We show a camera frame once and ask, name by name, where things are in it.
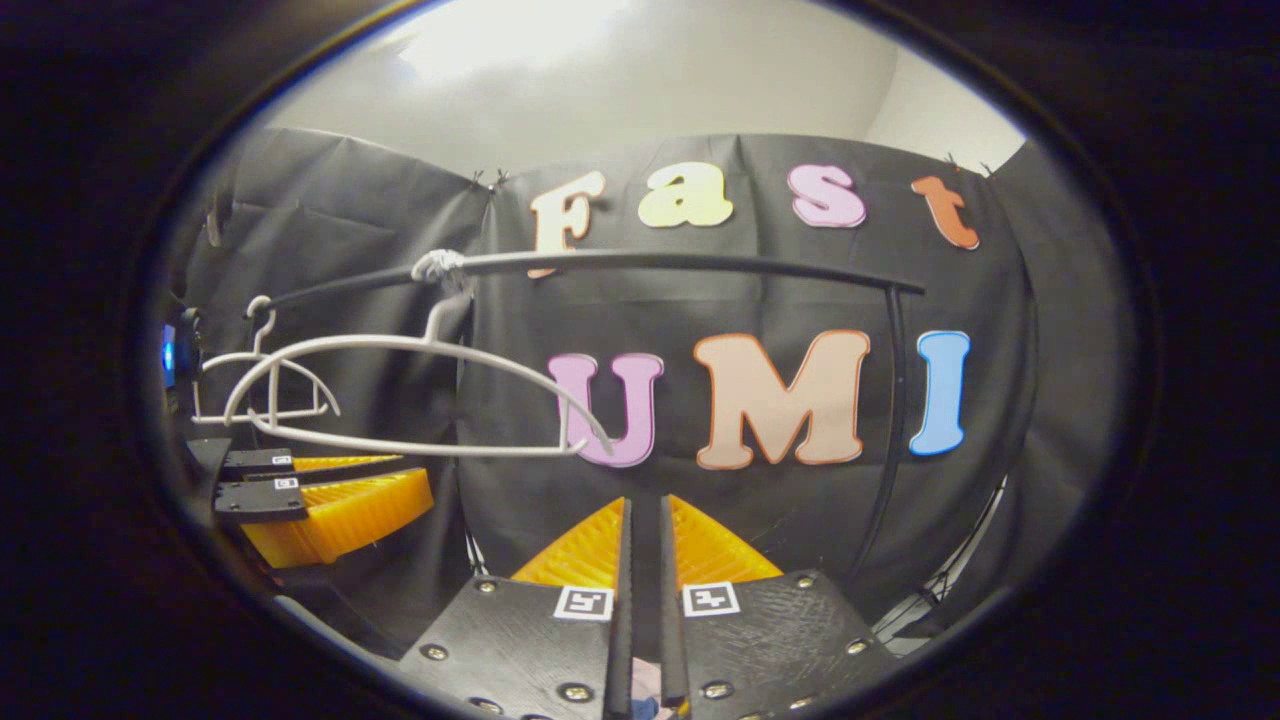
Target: plastic hanger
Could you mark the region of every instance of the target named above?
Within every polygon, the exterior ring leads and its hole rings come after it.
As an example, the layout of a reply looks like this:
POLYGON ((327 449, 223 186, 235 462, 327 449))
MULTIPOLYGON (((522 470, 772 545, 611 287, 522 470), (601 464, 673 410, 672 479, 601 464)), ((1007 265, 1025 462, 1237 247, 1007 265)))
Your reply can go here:
MULTIPOLYGON (((415 265, 413 277, 415 279, 422 279, 422 261, 415 265)), ((435 265, 428 272, 428 279, 438 279, 439 270, 448 270, 447 268, 439 268, 435 265)), ((527 368, 499 355, 493 355, 490 352, 484 352, 474 347, 466 347, 462 345, 454 345, 451 342, 444 342, 439 340, 439 329, 442 319, 445 315, 456 315, 465 313, 471 305, 471 297, 468 292, 458 292, 445 300, 438 302, 431 307, 431 313, 426 319, 426 332, 422 337, 407 337, 407 336, 394 336, 394 334, 342 334, 342 336, 329 336, 314 340, 306 340, 302 342, 296 342, 287 347, 282 347, 275 352, 264 356, 259 363, 251 368, 239 379, 236 387, 232 389, 230 396, 227 398, 227 407, 224 410, 223 421, 232 423, 237 415, 234 415, 236 407, 244 398, 248 388, 262 378, 268 375, 269 396, 268 396, 268 413, 264 418, 262 415, 255 413, 252 409, 247 411, 247 416, 253 425, 269 436, 280 437, 285 439, 314 442, 320 445, 328 445, 333 447, 344 447, 351 450, 364 450, 370 452, 385 452, 393 455, 447 455, 447 456, 466 456, 466 457, 561 457, 577 455, 584 447, 586 447, 588 439, 582 438, 579 442, 568 443, 568 413, 561 414, 559 423, 559 443, 557 446, 543 446, 543 447, 515 447, 515 446, 460 446, 460 445, 430 445, 430 443, 415 443, 415 442, 396 442, 396 441, 380 441, 365 437, 355 436, 340 436, 334 433, 324 433, 317 430, 303 430, 298 428, 287 428, 279 424, 279 420, 287 419, 284 413, 280 413, 276 407, 278 392, 279 392, 279 369, 282 365, 287 365, 292 357, 300 357, 302 355, 310 355, 312 352, 321 352, 325 350, 342 350, 348 347, 378 347, 385 350, 407 350, 412 352, 428 352, 435 355, 445 355, 451 357, 457 357, 463 361, 476 363, 480 365, 488 365, 490 368, 497 368, 507 373, 515 374, 524 378, 552 393, 561 397, 572 409, 577 410, 586 418, 588 425, 591 432, 599 438, 600 443, 604 446, 605 452, 613 452, 613 445, 609 441, 608 433, 600 425, 600 421, 591 414, 585 404, 579 401, 573 395, 556 384, 554 380, 543 375, 532 368, 527 368)), ((333 400, 329 395, 328 388, 324 388, 325 395, 333 400)))
MULTIPOLYGON (((259 295, 252 301, 250 301, 248 309, 244 311, 244 314, 252 318, 255 313, 257 313, 261 307, 264 307, 270 302, 271 302, 270 297, 265 295, 259 295)), ((266 357, 266 354, 262 352, 262 338, 265 338, 274 327, 275 327, 275 310, 271 310, 266 318, 266 324, 262 325, 256 333, 253 333, 252 352, 228 352, 225 355, 210 357, 209 360, 205 361, 204 365, 201 365, 201 372, 207 372, 212 368, 218 368, 219 365, 227 365, 230 363, 248 363, 248 361, 262 360, 264 357, 266 357)), ((329 391, 329 387, 324 384, 324 380, 316 377, 315 373, 292 360, 284 360, 280 363, 280 365, 284 365, 285 368, 294 370, 296 373, 311 380, 311 407, 306 410, 285 410, 283 413, 276 413, 278 419, 289 420, 296 418, 316 418, 328 413, 330 406, 333 406, 334 415, 342 415, 342 409, 338 406, 338 400, 333 396, 333 392, 329 391), (328 398, 328 402, 320 402, 321 392, 328 398)), ((232 415, 229 420, 224 415, 204 415, 200 410, 198 380, 192 380, 191 393, 192 393, 192 404, 195 407, 195 415, 192 415, 191 418, 193 423, 201 425, 211 425, 216 423, 227 424, 227 423, 252 421, 253 416, 252 409, 244 415, 232 415)))

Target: peach letter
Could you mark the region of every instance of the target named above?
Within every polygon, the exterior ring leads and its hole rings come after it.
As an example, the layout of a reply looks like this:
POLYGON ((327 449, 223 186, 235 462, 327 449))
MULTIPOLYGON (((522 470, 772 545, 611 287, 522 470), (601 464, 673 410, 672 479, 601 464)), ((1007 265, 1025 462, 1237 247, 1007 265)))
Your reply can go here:
POLYGON ((769 462, 782 460, 805 420, 809 436, 796 448, 796 460, 824 465, 858 457, 863 452, 858 377, 869 351, 864 333, 820 333, 786 387, 755 337, 731 333, 701 340, 694 346, 694 359, 712 375, 712 437, 698 452, 698 464, 709 470, 749 465, 753 454, 742 445, 744 420, 769 462))
MULTIPOLYGON (((593 170, 535 197, 529 204, 529 209, 534 211, 534 251, 573 250, 564 242, 564 231, 573 233, 573 240, 582 240, 591 220, 591 206, 586 197, 599 197, 602 192, 604 192, 604 176, 599 170, 593 170)), ((529 270, 529 277, 541 278, 553 272, 556 270, 529 270)))

